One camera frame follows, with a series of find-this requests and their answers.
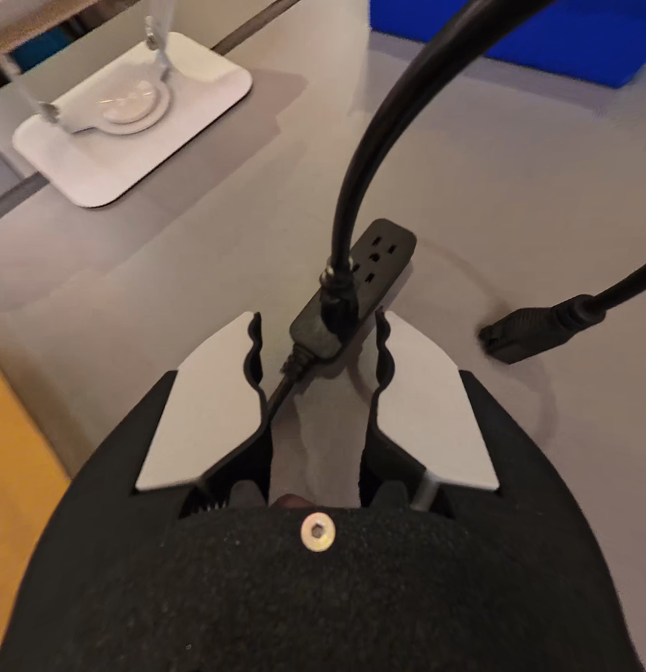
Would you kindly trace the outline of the grey desk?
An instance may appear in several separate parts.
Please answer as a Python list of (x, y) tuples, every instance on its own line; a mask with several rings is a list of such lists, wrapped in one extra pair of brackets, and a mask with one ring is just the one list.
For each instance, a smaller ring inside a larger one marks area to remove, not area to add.
[[(104, 208), (46, 185), (0, 218), (0, 368), (70, 475), (165, 371), (250, 311), (263, 389), (319, 287), (348, 163), (419, 51), (366, 1), (298, 1), (229, 52), (250, 94)], [(513, 366), (476, 335), (646, 263), (646, 72), (629, 89), (479, 60), (394, 146), (356, 235), (418, 238), (391, 309), (475, 374), (595, 531), (646, 668), (646, 293)]]

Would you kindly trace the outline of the beige table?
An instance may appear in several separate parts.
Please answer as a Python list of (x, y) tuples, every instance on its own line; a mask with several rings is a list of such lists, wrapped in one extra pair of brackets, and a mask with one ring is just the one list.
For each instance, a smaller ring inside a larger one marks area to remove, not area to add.
[[(266, 22), (293, 5), (292, 1), (179, 1), (173, 28), (203, 46), (225, 53)], [(145, 37), (147, 2), (127, 1), (122, 12), (24, 73), (23, 80), (43, 99), (56, 99)], [(12, 135), (32, 114), (12, 84), (0, 88), (0, 156), (17, 176), (15, 186), (0, 196), (0, 218), (47, 185), (14, 150)]]

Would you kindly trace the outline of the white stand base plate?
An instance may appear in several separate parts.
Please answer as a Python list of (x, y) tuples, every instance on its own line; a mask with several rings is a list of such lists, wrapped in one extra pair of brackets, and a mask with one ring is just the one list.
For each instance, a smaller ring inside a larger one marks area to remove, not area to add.
[(0, 1), (0, 67), (33, 110), (14, 149), (70, 202), (114, 202), (240, 102), (251, 74), (172, 31), (175, 1), (151, 1), (145, 39), (52, 102), (22, 80), (13, 49), (94, 1)]

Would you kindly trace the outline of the black power strip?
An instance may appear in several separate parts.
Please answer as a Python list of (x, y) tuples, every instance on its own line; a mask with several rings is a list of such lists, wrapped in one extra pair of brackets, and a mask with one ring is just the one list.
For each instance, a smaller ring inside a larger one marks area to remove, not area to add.
[(383, 303), (410, 263), (416, 243), (413, 232), (387, 219), (374, 220), (350, 250), (356, 318), (334, 316), (319, 288), (290, 326), (297, 349), (316, 364), (334, 362)]

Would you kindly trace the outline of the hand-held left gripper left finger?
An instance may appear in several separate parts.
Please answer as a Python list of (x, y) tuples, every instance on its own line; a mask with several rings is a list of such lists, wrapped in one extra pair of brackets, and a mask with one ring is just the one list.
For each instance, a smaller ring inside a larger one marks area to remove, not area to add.
[(135, 482), (138, 492), (196, 486), (213, 505), (250, 481), (270, 490), (273, 447), (262, 380), (262, 319), (246, 312), (184, 359)]

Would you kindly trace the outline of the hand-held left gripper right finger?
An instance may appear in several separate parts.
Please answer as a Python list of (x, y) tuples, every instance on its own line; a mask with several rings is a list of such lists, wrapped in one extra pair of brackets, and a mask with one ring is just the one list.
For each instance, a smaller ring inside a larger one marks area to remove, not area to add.
[(387, 483), (417, 511), (429, 511), (443, 486), (498, 492), (458, 366), (393, 311), (378, 309), (375, 318), (377, 388), (361, 455), (361, 507)]

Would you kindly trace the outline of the blue plastic bin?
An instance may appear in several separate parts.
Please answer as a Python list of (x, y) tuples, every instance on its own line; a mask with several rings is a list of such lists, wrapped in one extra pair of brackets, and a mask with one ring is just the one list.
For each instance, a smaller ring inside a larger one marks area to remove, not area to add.
[[(464, 1), (369, 1), (372, 30), (430, 40)], [(556, 1), (484, 54), (618, 89), (646, 64), (646, 1)]]

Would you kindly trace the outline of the black ribbed cord connector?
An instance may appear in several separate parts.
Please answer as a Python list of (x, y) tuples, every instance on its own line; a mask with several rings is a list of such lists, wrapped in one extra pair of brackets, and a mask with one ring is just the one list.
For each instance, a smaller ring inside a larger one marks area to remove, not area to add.
[(482, 327), (478, 341), (489, 357), (515, 364), (560, 347), (645, 291), (646, 264), (595, 296), (580, 294), (552, 307), (517, 309)]

